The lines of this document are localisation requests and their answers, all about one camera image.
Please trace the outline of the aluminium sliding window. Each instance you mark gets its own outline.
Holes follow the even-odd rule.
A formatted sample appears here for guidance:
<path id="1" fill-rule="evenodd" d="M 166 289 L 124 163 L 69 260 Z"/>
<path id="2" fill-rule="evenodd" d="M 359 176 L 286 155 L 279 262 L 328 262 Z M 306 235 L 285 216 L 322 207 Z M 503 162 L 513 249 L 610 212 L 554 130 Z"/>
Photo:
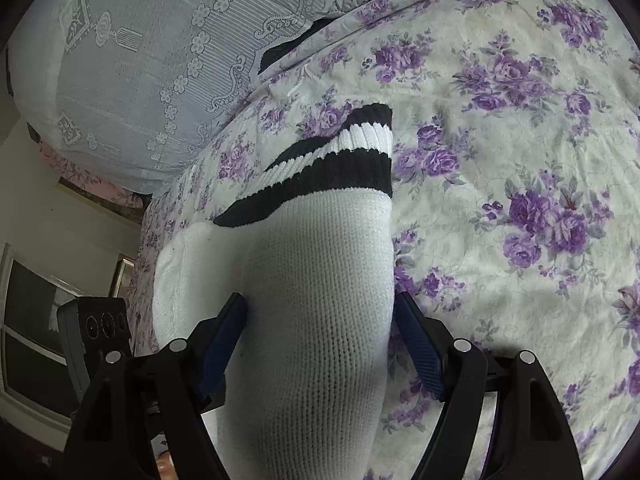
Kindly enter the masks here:
<path id="1" fill-rule="evenodd" d="M 67 432 L 79 408 L 62 346 L 58 308 L 84 292 L 1 249 L 1 400 Z"/>

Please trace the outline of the purple floral bedsheet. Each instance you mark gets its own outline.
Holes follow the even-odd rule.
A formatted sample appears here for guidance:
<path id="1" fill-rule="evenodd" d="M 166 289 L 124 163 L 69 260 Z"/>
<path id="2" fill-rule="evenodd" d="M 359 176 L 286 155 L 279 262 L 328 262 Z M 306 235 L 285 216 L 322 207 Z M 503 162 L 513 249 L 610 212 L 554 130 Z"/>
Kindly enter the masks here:
<path id="1" fill-rule="evenodd" d="M 485 351 L 533 350 L 602 478 L 639 421 L 639 51 L 608 0 L 375 0 L 294 49 L 146 212 L 134 351 L 157 349 L 163 247 L 376 99 L 398 288 Z"/>

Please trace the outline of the white lace cover cloth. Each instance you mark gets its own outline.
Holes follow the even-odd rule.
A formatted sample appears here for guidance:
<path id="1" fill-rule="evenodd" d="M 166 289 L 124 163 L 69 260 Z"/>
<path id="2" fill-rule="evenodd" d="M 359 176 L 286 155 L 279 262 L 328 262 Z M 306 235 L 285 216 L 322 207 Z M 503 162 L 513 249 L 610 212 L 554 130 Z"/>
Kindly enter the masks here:
<path id="1" fill-rule="evenodd" d="M 151 194 L 224 128 L 262 54 L 335 0 L 35 0 L 9 41 L 22 117 L 55 151 Z"/>

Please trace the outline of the gold picture frame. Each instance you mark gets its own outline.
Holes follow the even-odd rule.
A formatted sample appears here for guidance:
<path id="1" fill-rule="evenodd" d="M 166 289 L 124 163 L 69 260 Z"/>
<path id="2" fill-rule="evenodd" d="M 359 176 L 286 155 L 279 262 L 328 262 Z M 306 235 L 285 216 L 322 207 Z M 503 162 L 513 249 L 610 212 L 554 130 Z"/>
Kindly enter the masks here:
<path id="1" fill-rule="evenodd" d="M 125 299 L 134 280 L 134 259 L 119 255 L 108 296 Z"/>

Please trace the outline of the white sweater with black stripes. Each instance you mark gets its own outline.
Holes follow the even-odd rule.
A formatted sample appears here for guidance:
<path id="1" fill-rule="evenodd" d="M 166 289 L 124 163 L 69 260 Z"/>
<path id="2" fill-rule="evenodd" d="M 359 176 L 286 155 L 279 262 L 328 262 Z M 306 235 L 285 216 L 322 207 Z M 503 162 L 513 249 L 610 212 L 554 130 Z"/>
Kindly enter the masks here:
<path id="1" fill-rule="evenodd" d="M 232 294 L 247 323 L 207 421 L 235 479 L 358 479 L 386 387 L 394 302 L 392 112 L 352 110 L 329 138 L 287 148 L 212 221 L 157 258 L 159 344 Z"/>

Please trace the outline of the pink floral fabric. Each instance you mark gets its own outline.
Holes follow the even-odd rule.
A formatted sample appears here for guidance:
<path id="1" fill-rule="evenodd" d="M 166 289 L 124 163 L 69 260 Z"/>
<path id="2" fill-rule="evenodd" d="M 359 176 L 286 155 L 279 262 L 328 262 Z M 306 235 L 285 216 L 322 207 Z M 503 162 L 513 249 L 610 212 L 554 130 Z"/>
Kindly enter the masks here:
<path id="1" fill-rule="evenodd" d="M 101 200 L 106 200 L 117 206 L 142 210 L 144 203 L 142 197 L 134 192 L 125 190 L 119 185 L 104 180 L 89 170 L 81 168 L 49 144 L 40 140 L 38 143 L 42 161 L 56 172 L 65 181 L 70 182 L 81 191 L 87 192 Z"/>

